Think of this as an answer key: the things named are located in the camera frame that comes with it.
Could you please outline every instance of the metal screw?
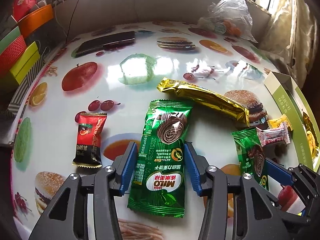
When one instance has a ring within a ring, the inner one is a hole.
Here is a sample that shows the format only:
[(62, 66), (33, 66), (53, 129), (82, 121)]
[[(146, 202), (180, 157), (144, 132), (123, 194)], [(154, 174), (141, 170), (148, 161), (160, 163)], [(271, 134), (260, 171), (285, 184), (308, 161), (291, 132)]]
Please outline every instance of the metal screw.
[(69, 178), (72, 179), (72, 180), (78, 179), (78, 177), (79, 177), (79, 175), (76, 174), (76, 173), (72, 173), (72, 174), (69, 176)]
[(215, 172), (215, 171), (217, 171), (217, 167), (211, 165), (208, 167), (208, 171)]
[(252, 178), (252, 176), (251, 176), (249, 173), (243, 174), (243, 177), (244, 177), (245, 179), (251, 179), (251, 178)]
[(112, 166), (106, 166), (106, 167), (104, 167), (104, 170), (105, 170), (106, 172), (112, 172), (114, 169), (115, 169), (115, 168), (112, 167)]

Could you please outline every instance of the cardboard box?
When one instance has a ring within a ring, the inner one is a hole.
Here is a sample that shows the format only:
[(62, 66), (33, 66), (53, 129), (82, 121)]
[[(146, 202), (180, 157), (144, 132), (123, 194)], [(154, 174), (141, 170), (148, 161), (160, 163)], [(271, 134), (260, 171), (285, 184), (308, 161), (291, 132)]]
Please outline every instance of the cardboard box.
[(292, 141), (297, 152), (299, 163), (317, 172), (320, 158), (311, 158), (311, 151), (303, 124), (302, 113), (305, 112), (312, 122), (316, 140), (320, 140), (320, 131), (307, 100), (291, 76), (270, 72), (264, 81), (265, 86), (277, 103), (282, 114), (286, 114), (293, 129)]

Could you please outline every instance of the plastic bag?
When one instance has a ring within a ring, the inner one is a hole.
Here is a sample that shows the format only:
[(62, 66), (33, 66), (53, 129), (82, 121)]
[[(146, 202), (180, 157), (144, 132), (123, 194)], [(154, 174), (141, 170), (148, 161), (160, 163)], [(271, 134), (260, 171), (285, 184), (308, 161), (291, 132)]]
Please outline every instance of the plastic bag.
[(245, 0), (221, 0), (208, 6), (208, 11), (209, 17), (198, 21), (201, 28), (257, 42), (251, 34), (252, 18)]

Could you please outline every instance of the small green wrapper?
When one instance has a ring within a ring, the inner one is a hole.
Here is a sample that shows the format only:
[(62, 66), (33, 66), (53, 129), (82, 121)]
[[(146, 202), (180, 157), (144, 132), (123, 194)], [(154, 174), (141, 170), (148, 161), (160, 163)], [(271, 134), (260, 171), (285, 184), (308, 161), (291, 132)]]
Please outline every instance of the small green wrapper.
[(269, 190), (266, 158), (256, 128), (236, 131), (231, 134), (236, 143), (241, 173), (251, 174), (261, 186)]
[(128, 208), (153, 215), (184, 214), (183, 144), (192, 106), (152, 101), (145, 118)]

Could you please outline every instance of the curtain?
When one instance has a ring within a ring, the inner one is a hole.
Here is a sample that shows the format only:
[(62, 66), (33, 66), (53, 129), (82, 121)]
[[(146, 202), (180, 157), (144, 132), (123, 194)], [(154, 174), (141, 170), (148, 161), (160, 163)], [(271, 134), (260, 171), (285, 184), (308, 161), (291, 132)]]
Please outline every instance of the curtain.
[(283, 58), (287, 72), (302, 88), (318, 47), (317, 21), (304, 0), (275, 0), (259, 49)]

